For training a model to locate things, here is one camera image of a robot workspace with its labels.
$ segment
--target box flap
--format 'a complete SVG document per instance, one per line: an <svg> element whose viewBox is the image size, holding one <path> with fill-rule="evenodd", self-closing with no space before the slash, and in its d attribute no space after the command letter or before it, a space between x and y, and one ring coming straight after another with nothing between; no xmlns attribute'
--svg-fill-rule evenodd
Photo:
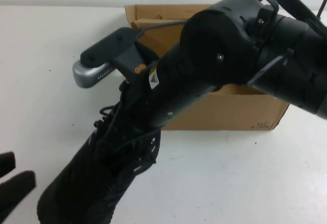
<svg viewBox="0 0 327 224"><path fill-rule="evenodd" d="M129 23L136 21L136 6L125 6L126 18Z"/></svg>
<svg viewBox="0 0 327 224"><path fill-rule="evenodd" d="M136 5L136 20L189 19L211 5Z"/></svg>

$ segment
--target cardboard box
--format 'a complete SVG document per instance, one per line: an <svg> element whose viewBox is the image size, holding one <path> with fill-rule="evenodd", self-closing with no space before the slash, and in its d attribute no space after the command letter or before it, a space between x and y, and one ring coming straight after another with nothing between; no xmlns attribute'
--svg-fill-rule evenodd
<svg viewBox="0 0 327 224"><path fill-rule="evenodd" d="M209 5L126 6L132 28L188 19ZM183 25L146 31L139 40L159 56L179 41ZM288 103L247 86L226 85L174 118L164 130L273 130Z"/></svg>

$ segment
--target bolt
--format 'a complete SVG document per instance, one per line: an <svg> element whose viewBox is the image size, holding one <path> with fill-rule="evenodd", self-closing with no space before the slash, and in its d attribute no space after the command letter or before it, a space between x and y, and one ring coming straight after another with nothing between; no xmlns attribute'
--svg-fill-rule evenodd
<svg viewBox="0 0 327 224"><path fill-rule="evenodd" d="M96 59L96 56L94 54L88 54L88 58L91 61L94 61Z"/></svg>
<svg viewBox="0 0 327 224"><path fill-rule="evenodd" d="M116 38L118 41L122 41L123 40L123 36L121 34L117 34Z"/></svg>
<svg viewBox="0 0 327 224"><path fill-rule="evenodd" d="M263 19L260 18L260 19L258 19L258 23L259 23L259 24L264 24L265 21L264 21Z"/></svg>
<svg viewBox="0 0 327 224"><path fill-rule="evenodd" d="M221 54L221 53L218 53L217 54L217 60L222 62L224 60L224 55Z"/></svg>

